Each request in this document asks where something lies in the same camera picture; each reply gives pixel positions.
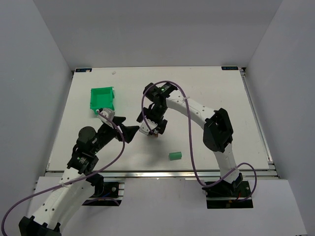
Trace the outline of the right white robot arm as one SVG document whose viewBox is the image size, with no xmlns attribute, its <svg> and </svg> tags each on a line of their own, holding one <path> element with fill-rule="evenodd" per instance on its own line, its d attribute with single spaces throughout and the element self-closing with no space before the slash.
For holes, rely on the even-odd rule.
<svg viewBox="0 0 315 236">
<path fill-rule="evenodd" d="M 164 114 L 172 109 L 186 116 L 189 123 L 195 122 L 203 130 L 203 143 L 211 150 L 220 169 L 221 181 L 231 188 L 236 188 L 243 180 L 237 168 L 232 151 L 233 128 L 228 112 L 220 108 L 208 108 L 185 94 L 182 88 L 171 81 L 150 83 L 143 91 L 143 98 L 151 101 L 147 108 L 142 107 L 137 122 L 141 123 L 140 132 L 147 135 L 162 135 L 167 120 Z"/>
</svg>

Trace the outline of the green plastic bin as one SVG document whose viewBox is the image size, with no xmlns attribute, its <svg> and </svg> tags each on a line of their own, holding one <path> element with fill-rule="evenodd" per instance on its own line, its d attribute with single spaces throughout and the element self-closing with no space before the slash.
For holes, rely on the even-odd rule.
<svg viewBox="0 0 315 236">
<path fill-rule="evenodd" d="M 113 87 L 92 88 L 90 109 L 93 110 L 95 114 L 97 114 L 97 110 L 104 108 L 109 108 L 114 111 L 114 98 Z"/>
</svg>

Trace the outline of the green cylinder block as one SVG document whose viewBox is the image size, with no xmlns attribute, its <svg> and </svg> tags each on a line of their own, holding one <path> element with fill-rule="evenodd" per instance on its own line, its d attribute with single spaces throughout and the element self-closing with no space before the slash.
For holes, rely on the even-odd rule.
<svg viewBox="0 0 315 236">
<path fill-rule="evenodd" d="M 182 159 L 182 153 L 180 151 L 169 153 L 169 160 L 170 161 L 181 160 L 181 159 Z"/>
</svg>

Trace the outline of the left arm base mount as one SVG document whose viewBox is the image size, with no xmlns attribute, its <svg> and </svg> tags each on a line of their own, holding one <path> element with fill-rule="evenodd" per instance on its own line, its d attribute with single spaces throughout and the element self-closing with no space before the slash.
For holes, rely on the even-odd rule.
<svg viewBox="0 0 315 236">
<path fill-rule="evenodd" d="M 84 201 L 83 206 L 118 207 L 123 199 L 125 180 L 104 177 L 103 183 L 95 187 L 94 194 Z"/>
</svg>

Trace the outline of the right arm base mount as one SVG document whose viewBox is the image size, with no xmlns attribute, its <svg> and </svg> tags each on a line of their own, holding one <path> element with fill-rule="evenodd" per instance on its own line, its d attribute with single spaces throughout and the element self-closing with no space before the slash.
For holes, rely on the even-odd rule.
<svg viewBox="0 0 315 236">
<path fill-rule="evenodd" d="M 245 209 L 253 208 L 248 181 L 242 181 L 233 192 L 225 188 L 221 183 L 211 187 L 202 187 L 206 194 L 207 209 Z"/>
</svg>

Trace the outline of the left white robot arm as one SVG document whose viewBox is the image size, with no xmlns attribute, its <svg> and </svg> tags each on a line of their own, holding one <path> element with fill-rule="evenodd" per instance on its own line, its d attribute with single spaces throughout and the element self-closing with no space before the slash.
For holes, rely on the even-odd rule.
<svg viewBox="0 0 315 236">
<path fill-rule="evenodd" d="M 60 236 L 69 219 L 90 197 L 101 197 L 104 177 L 94 171 L 97 153 L 113 139 L 130 143 L 139 126 L 124 126 L 125 117 L 100 117 L 98 130 L 83 127 L 73 147 L 71 159 L 60 179 L 60 186 L 30 217 L 23 217 L 19 230 L 23 236 Z"/>
</svg>

